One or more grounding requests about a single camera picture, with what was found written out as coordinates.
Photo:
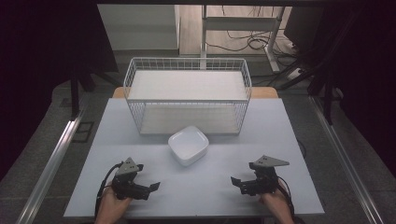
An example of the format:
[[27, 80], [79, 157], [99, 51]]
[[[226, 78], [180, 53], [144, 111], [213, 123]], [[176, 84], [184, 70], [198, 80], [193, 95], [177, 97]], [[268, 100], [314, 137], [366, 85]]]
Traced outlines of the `person's right hand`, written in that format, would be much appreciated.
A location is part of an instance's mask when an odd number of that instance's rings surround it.
[[286, 197], [280, 189], [261, 194], [259, 202], [264, 204], [274, 217], [286, 217], [290, 214]]

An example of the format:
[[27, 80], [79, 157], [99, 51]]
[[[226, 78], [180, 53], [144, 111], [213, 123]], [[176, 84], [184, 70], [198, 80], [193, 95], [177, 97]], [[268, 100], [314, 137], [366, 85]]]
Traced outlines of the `aluminium rail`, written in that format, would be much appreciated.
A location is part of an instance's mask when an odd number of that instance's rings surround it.
[[58, 140], [57, 145], [53, 149], [43, 172], [38, 178], [31, 195], [21, 210], [16, 224], [33, 224], [36, 214], [44, 201], [50, 185], [64, 159], [64, 155], [71, 144], [72, 138], [77, 131], [78, 125], [87, 110], [87, 106], [88, 103], [86, 101], [81, 101], [79, 103], [77, 114], [73, 119], [70, 119], [67, 122], [64, 131]]
[[326, 133], [334, 153], [336, 154], [350, 186], [352, 187], [358, 202], [360, 203], [364, 214], [366, 215], [370, 224], [385, 224], [383, 218], [379, 214], [378, 208], [371, 196], [369, 190], [364, 185], [359, 174], [357, 173], [352, 161], [347, 155], [347, 152], [342, 144], [338, 134], [334, 127], [326, 120], [323, 115], [323, 106], [320, 103], [320, 99], [316, 96], [309, 96], [308, 100], [314, 107], [315, 113], [318, 120]]

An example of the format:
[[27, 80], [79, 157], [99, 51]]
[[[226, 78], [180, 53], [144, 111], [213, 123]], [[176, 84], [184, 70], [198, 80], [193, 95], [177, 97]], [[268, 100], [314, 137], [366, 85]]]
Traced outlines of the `white cabinet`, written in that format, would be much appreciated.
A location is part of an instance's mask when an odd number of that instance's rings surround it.
[[113, 50], [179, 49], [179, 5], [97, 6]]

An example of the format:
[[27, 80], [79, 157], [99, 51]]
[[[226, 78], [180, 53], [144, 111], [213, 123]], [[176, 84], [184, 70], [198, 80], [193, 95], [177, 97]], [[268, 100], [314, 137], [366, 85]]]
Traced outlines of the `dark curtain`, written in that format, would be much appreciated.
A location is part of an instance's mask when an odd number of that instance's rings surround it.
[[352, 18], [330, 66], [309, 86], [317, 93], [332, 75], [341, 107], [396, 176], [396, 0], [355, 0], [324, 10], [320, 34]]
[[56, 86], [74, 74], [117, 70], [98, 0], [0, 0], [0, 180]]

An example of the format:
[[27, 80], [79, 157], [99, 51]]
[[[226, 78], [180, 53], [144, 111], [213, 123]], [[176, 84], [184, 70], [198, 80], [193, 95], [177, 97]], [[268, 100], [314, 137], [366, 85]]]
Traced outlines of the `black stand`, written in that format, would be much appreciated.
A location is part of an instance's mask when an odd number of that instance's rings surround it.
[[334, 87], [333, 67], [336, 59], [340, 56], [340, 48], [355, 20], [356, 15], [349, 12], [343, 19], [335, 23], [325, 41], [309, 52], [310, 56], [314, 53], [317, 54], [317, 62], [298, 77], [276, 88], [278, 91], [283, 91], [312, 77], [307, 87], [307, 93], [318, 95], [321, 90], [324, 90], [322, 114], [330, 125], [332, 125], [332, 89]]
[[81, 85], [82, 89], [87, 92], [92, 92], [95, 89], [91, 74], [98, 76], [115, 87], [121, 85], [114, 77], [91, 64], [74, 63], [70, 72], [71, 120], [75, 120], [80, 113], [78, 85]]

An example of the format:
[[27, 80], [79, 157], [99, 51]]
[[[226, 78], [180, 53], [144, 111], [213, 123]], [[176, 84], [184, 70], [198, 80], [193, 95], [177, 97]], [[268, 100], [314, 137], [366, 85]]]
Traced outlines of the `white power strip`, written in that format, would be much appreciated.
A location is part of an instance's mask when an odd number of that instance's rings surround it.
[[288, 76], [287, 79], [288, 80], [293, 80], [296, 77], [298, 77], [300, 74], [302, 74], [304, 72], [304, 70], [302, 68], [296, 68], [295, 70], [293, 70]]

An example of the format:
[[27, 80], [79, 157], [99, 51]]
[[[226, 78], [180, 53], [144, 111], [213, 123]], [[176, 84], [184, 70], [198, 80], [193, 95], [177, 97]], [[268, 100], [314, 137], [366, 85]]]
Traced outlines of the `white wire rack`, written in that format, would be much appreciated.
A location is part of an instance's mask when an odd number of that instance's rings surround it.
[[241, 132], [252, 92], [248, 64], [235, 58], [133, 58], [123, 95], [141, 134], [195, 126]]

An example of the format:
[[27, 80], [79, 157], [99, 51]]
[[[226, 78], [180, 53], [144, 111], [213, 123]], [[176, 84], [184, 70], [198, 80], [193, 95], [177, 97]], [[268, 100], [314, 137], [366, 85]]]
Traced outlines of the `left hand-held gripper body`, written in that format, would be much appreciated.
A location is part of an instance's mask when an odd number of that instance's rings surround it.
[[143, 169], [142, 164], [136, 164], [134, 160], [129, 157], [115, 173], [111, 187], [116, 193], [119, 200], [132, 198], [135, 200], [142, 200], [141, 195], [150, 193], [149, 187], [137, 185], [134, 182], [137, 173]]

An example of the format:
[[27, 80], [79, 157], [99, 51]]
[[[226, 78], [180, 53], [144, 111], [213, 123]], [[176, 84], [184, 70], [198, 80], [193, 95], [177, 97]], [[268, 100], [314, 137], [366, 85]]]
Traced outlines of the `white metal desk frame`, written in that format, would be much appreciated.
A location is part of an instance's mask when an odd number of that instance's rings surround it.
[[273, 18], [244, 18], [244, 17], [208, 17], [207, 6], [202, 5], [202, 43], [200, 56], [206, 57], [206, 32], [207, 31], [257, 31], [270, 32], [269, 41], [264, 47], [268, 62], [274, 73], [280, 69], [274, 56], [274, 45], [280, 24], [283, 19], [285, 7], [281, 7]]

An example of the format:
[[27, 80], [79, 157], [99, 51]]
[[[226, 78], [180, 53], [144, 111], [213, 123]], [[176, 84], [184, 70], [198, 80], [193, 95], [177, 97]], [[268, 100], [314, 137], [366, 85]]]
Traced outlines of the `white square bowl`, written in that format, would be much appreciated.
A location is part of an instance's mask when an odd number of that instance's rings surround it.
[[168, 146], [181, 165], [190, 166], [206, 154], [209, 141], [201, 130], [189, 126], [174, 133], [168, 139]]

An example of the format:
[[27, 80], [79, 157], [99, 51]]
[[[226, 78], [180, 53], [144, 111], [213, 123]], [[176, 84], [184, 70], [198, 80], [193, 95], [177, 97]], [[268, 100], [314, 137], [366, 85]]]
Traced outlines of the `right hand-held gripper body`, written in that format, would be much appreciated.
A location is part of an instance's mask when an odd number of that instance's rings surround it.
[[254, 171], [255, 180], [247, 181], [245, 188], [248, 188], [249, 195], [264, 194], [274, 192], [280, 187], [278, 175], [276, 174], [277, 166], [286, 166], [290, 163], [266, 155], [261, 156], [254, 162], [248, 164], [249, 168]]

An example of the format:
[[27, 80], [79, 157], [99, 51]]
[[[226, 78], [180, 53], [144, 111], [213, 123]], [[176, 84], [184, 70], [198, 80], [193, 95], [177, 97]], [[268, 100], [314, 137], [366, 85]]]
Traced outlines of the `person's left hand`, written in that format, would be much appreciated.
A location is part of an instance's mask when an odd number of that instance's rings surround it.
[[132, 200], [119, 200], [111, 187], [106, 188], [94, 224], [115, 224], [123, 217]]

